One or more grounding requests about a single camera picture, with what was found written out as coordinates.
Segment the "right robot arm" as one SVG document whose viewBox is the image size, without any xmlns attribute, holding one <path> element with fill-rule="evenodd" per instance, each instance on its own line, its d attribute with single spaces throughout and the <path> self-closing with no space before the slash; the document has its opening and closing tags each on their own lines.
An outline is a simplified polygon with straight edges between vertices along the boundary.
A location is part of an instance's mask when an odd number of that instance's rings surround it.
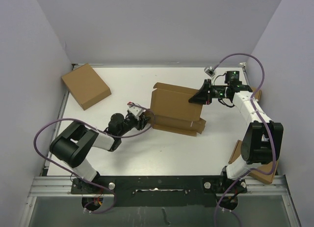
<svg viewBox="0 0 314 227">
<path fill-rule="evenodd" d="M 212 79 L 205 80 L 189 99 L 189 103 L 209 105 L 213 99 L 219 102 L 229 99 L 231 106 L 239 110 L 248 126 L 241 143 L 240 155 L 225 167 L 224 176 L 218 179 L 219 188 L 229 192 L 236 186 L 236 179 L 252 171 L 264 175 L 275 173 L 284 128 L 262 110 L 255 98 L 255 91 L 239 79 L 239 71 L 227 71 L 223 76 L 223 85 L 216 85 Z"/>
</svg>

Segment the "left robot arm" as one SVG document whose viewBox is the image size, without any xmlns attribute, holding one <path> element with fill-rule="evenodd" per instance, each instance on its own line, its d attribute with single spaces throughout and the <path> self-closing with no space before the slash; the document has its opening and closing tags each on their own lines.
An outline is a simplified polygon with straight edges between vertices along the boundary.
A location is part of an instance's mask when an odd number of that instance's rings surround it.
<svg viewBox="0 0 314 227">
<path fill-rule="evenodd" d="M 147 131 L 148 123 L 153 125 L 155 114 L 147 108 L 128 103 L 127 114 L 115 113 L 111 116 L 108 126 L 100 131 L 97 128 L 88 128 L 83 121 L 74 120 L 50 145 L 50 152 L 70 167 L 75 176 L 82 178 L 82 187 L 89 193 L 99 189 L 99 173 L 87 160 L 91 148 L 99 148 L 114 152 L 132 129 L 139 131 L 137 135 Z"/>
</svg>

